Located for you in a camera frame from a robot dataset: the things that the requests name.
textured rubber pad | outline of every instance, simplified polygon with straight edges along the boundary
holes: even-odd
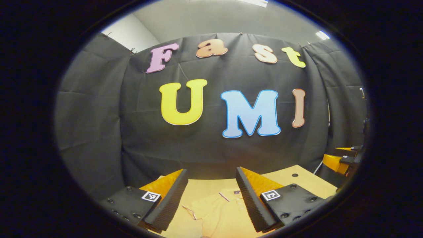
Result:
[[[247,207],[248,215],[256,232],[266,231],[277,223],[277,220],[267,210],[260,198],[256,195],[243,168],[236,168],[236,182],[241,190],[242,197]]]
[[[169,191],[167,191],[165,197],[163,197],[157,207],[144,218],[144,222],[158,230],[166,230],[175,216],[187,184],[187,170],[183,169],[178,174]]]

letter m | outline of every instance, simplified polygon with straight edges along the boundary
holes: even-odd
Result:
[[[242,130],[238,128],[238,118],[249,136],[254,133],[260,118],[261,126],[257,130],[259,135],[273,136],[280,133],[276,118],[276,91],[261,91],[252,108],[240,91],[226,91],[220,97],[226,101],[228,118],[223,137],[236,138],[242,136]]]

screw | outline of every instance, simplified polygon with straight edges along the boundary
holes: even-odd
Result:
[[[138,218],[138,219],[140,219],[141,218],[141,215],[140,214],[138,214],[138,213],[133,213],[132,214],[135,218]]]

letter u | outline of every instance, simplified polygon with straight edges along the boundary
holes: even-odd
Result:
[[[186,113],[176,109],[176,92],[181,88],[180,83],[167,83],[159,88],[162,93],[162,117],[172,125],[189,125],[196,122],[203,113],[203,87],[207,85],[205,79],[194,79],[187,82],[191,89],[191,108]]]

foam letter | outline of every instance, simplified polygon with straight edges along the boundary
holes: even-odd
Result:
[[[255,57],[261,62],[274,64],[277,62],[277,58],[272,54],[273,50],[267,45],[255,44],[253,45],[253,50]]]
[[[292,122],[292,127],[297,128],[304,125],[304,97],[305,92],[302,89],[292,90],[295,97],[295,119]]]
[[[291,47],[282,48],[282,51],[288,54],[289,60],[295,66],[300,68],[305,68],[305,63],[302,61],[299,61],[298,59],[298,57],[300,57],[301,55],[297,51],[294,51],[294,49],[292,49]]]
[[[191,89],[191,108],[186,113],[179,113],[176,109],[176,91],[181,88],[180,83],[167,83],[159,88],[162,93],[162,117],[172,125],[189,125],[196,122],[203,113],[203,87],[207,85],[205,79],[194,79],[187,82]]]
[[[173,43],[152,49],[151,53],[153,55],[151,56],[150,68],[147,69],[147,74],[163,70],[165,66],[162,64],[162,60],[168,62],[172,56],[171,50],[177,50],[178,48],[179,45],[177,43]]]
[[[260,118],[261,126],[257,130],[259,135],[272,136],[280,133],[276,118],[277,92],[273,90],[261,91],[253,108],[240,91],[226,91],[220,97],[226,101],[227,107],[227,128],[223,131],[223,137],[242,136],[242,130],[238,128],[238,118],[249,136],[254,133]]]
[[[199,49],[195,54],[198,58],[205,58],[212,55],[223,55],[228,52],[228,49],[223,45],[223,41],[219,39],[211,39],[201,42],[198,47]]]

